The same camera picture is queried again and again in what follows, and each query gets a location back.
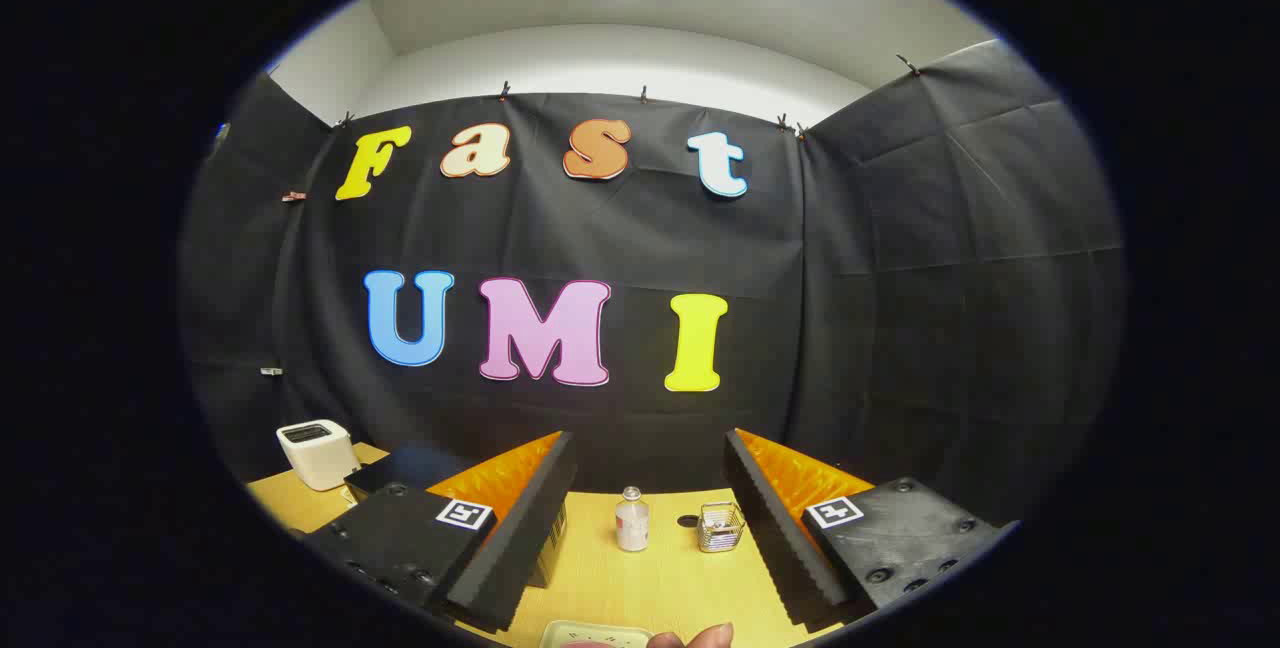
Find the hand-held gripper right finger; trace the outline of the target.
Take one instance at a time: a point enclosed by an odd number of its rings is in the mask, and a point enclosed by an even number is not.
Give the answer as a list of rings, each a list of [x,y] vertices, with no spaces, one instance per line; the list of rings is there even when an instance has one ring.
[[[855,622],[941,583],[1011,530],[915,478],[881,484],[742,429],[724,478],[788,619]]]

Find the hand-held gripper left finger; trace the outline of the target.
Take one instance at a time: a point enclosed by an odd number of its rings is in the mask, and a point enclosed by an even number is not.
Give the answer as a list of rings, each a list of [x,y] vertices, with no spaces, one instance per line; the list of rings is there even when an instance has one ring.
[[[388,456],[351,476],[356,505],[306,531],[303,544],[415,610],[503,631],[559,524],[577,466],[570,432],[439,480],[413,478]]]

